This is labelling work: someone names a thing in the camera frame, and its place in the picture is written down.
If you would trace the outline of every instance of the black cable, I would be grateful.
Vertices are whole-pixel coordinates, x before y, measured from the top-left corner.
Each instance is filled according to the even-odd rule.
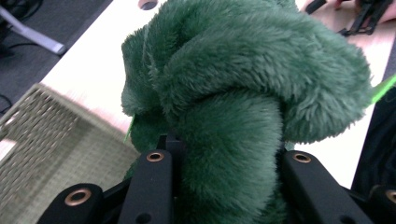
[[[8,97],[6,97],[3,94],[0,94],[0,98],[5,100],[8,104],[8,106],[6,106],[6,108],[0,110],[0,114],[5,115],[7,113],[7,111],[12,107],[12,102],[8,99]]]
[[[42,5],[43,5],[43,0],[38,1],[38,4],[35,7],[35,9],[33,9],[33,11],[31,11],[29,14],[21,17],[21,20],[26,20],[26,19],[32,17],[33,15],[35,15],[37,13],[37,11],[41,8]]]
[[[19,4],[17,1],[14,1],[14,3],[10,4],[8,2],[5,2],[2,4],[5,9],[13,11],[15,7],[24,7],[26,11],[30,8],[29,4]]]
[[[20,44],[14,44],[9,46],[9,49],[15,49],[16,47],[20,47],[20,46],[38,46],[36,43],[20,43]]]
[[[3,1],[3,3],[0,3],[0,5],[2,5],[3,7],[5,7],[6,9],[10,9],[15,7],[18,4],[17,1]]]
[[[9,10],[14,10],[16,7],[22,8],[21,14],[25,14],[25,13],[29,12],[31,6],[30,6],[30,4],[25,3],[25,4],[12,6]],[[17,15],[17,16],[15,16],[15,18],[17,18],[20,21],[20,20],[22,20],[23,16]]]

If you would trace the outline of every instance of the black object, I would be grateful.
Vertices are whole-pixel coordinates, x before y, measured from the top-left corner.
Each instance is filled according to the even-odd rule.
[[[26,17],[30,17],[35,13],[35,11],[39,8],[39,6]],[[13,31],[14,33],[21,35],[30,41],[36,43],[37,45],[47,49],[57,55],[63,55],[66,52],[66,46],[55,41],[54,39],[39,33],[38,31],[24,25],[20,22],[15,16],[9,12],[5,7],[0,5],[0,17],[2,17],[7,23],[7,27]]]
[[[5,115],[12,107],[12,102],[5,95],[0,93],[0,117]]]
[[[87,199],[86,205],[82,203],[73,209],[65,208],[65,200],[76,189],[91,187],[76,185],[61,192],[38,224],[172,223],[173,200],[177,196],[172,186],[178,179],[173,175],[172,167],[183,163],[181,157],[175,156],[179,160],[181,158],[176,162],[172,158],[174,153],[185,155],[186,149],[172,134],[161,136],[157,147],[160,149],[141,155],[132,179],[105,193],[92,190],[94,193]],[[172,147],[174,153],[161,147]],[[292,216],[285,223],[396,223],[395,187],[376,187],[366,198],[340,187],[318,159],[308,153],[289,151],[282,158],[280,175],[285,182],[285,193],[292,200]],[[85,194],[79,197],[75,200],[84,198]]]
[[[393,0],[360,0],[359,7],[361,9],[351,28],[349,30],[344,28],[338,33],[343,36],[372,35],[379,19],[381,19],[392,2]],[[305,11],[311,14],[325,3],[326,1],[324,0],[314,0],[307,6]]]
[[[305,12],[308,14],[312,14],[314,11],[318,10],[326,3],[326,0],[315,0],[312,3],[308,4],[308,6],[306,6]]]
[[[21,2],[24,3],[25,1],[0,0],[0,7],[5,8],[15,18],[20,19],[24,17],[30,9],[28,5],[21,7]],[[0,59],[11,57],[14,55],[13,51],[11,51],[2,44],[3,40],[7,36],[7,33],[8,33],[7,22],[6,20],[3,19],[3,17],[0,16]]]
[[[368,197],[376,185],[396,186],[396,88],[375,105],[352,189]]]
[[[24,21],[32,17],[41,7],[43,0],[0,0],[0,7],[6,9],[13,17]],[[6,38],[9,27],[0,16],[0,44]]]

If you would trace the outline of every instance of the mesh basket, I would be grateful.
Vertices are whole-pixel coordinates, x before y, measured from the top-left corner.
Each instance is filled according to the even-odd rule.
[[[40,84],[0,119],[2,142],[15,145],[0,160],[0,223],[36,223],[77,183],[109,189],[138,157],[123,133]]]

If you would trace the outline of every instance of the gray floor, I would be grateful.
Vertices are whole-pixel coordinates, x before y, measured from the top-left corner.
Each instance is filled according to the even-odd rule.
[[[112,0],[44,0],[39,10],[23,23],[62,42],[70,49],[111,2]],[[2,43],[11,47],[31,42],[7,32]],[[11,50],[13,56],[0,58],[0,94],[15,103],[34,83],[41,81],[61,57],[32,45],[17,46]],[[5,102],[0,99],[0,111],[4,106]]]

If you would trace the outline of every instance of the green plush fabric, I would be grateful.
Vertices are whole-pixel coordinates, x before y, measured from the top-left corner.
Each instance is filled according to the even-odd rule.
[[[135,147],[188,148],[177,223],[278,223],[281,141],[336,136],[372,96],[361,50],[290,0],[168,0],[122,52]]]

